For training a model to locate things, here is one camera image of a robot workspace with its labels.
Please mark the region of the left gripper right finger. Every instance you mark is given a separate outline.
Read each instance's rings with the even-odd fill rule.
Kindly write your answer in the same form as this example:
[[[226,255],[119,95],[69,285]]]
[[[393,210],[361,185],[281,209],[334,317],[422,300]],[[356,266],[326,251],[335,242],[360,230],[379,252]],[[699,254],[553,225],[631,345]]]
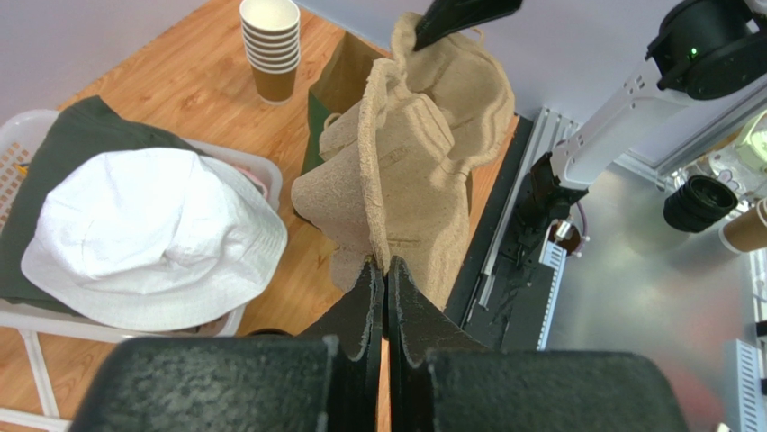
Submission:
[[[396,256],[388,271],[395,431],[684,431],[661,370],[622,352],[493,351],[463,332]]]

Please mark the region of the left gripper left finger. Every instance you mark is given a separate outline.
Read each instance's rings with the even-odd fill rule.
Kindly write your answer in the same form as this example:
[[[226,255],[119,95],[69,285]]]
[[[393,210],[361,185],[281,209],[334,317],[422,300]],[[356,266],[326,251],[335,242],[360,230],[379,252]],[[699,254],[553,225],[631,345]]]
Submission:
[[[384,281],[352,290],[295,336],[135,337],[102,364],[74,431],[373,431]]]

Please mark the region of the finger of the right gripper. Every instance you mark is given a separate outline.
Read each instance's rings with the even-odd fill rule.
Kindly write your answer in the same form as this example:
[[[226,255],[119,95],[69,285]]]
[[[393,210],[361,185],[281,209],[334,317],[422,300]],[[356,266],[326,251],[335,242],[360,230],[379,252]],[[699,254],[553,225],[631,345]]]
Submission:
[[[436,0],[415,26],[419,51],[444,37],[516,13],[522,0]]]

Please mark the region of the green paper bag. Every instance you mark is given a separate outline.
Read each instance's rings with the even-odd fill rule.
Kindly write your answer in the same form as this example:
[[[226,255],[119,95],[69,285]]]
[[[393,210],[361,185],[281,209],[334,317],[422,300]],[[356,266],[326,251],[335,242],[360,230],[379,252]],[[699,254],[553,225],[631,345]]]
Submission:
[[[301,175],[323,164],[320,135],[332,114],[343,114],[360,101],[375,60],[384,56],[354,33],[346,31],[318,80],[308,91],[309,138]]]

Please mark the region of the single beige cup carrier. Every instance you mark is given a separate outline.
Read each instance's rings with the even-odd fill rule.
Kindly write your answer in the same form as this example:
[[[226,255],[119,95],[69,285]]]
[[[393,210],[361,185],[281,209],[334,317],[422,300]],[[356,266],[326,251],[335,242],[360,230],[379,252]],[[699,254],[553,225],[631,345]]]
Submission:
[[[389,58],[374,61],[361,100],[320,135],[322,164],[297,178],[294,210],[336,243],[333,283],[349,291],[367,257],[403,258],[444,309],[470,241],[467,180],[507,138],[515,96],[501,63],[460,33],[416,49],[404,13]]]

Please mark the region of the black cup lid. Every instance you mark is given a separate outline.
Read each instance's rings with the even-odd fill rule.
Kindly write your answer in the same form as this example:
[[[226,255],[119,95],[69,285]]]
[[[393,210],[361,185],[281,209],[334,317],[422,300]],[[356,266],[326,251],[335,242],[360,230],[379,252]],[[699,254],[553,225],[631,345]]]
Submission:
[[[262,329],[253,330],[247,334],[248,338],[260,337],[260,336],[275,336],[275,337],[291,338],[293,334],[279,328],[262,328]]]

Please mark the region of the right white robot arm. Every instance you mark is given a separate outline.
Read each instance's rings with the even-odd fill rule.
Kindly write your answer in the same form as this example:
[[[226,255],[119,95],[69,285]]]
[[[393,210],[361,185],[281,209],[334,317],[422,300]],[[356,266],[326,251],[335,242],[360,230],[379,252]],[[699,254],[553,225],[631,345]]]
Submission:
[[[735,94],[765,75],[764,1],[678,3],[622,86],[574,135],[530,168],[531,189],[509,216],[509,231],[545,234],[650,129],[694,104]]]

